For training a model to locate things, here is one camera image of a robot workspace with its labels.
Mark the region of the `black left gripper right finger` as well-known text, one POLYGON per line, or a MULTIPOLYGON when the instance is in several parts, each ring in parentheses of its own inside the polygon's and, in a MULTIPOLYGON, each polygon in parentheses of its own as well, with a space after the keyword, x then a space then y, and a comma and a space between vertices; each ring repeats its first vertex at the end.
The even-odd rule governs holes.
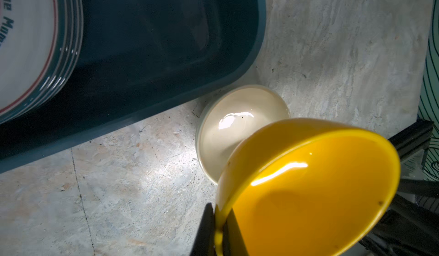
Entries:
POLYGON ((248 256, 237 218, 233 210, 229 213, 223 227, 222 248, 224 256, 248 256))

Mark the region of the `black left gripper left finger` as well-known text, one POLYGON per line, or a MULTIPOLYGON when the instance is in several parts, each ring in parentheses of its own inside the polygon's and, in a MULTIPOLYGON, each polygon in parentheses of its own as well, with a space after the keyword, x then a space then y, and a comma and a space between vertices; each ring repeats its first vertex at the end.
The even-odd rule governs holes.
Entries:
POLYGON ((190 256, 215 256, 215 217, 211 203, 205 206, 190 256))

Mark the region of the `yellow bowl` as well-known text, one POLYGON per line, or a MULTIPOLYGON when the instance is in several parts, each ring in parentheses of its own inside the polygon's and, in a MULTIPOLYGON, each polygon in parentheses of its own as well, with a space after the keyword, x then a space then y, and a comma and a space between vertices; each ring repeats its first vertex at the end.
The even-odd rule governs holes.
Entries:
POLYGON ((338 256, 385 214, 400 173, 397 150, 372 131, 311 118, 264 126, 218 181, 216 253, 233 210, 249 256, 338 256))

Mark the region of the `cream white bowl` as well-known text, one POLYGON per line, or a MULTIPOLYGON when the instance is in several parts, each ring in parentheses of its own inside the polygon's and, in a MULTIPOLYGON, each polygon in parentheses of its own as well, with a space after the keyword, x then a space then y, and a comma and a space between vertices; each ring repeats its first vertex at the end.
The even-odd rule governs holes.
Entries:
POLYGON ((245 85, 212 100, 200 115, 195 150, 202 171, 216 185, 234 149, 257 130, 290 118, 285 101, 261 85, 245 85))

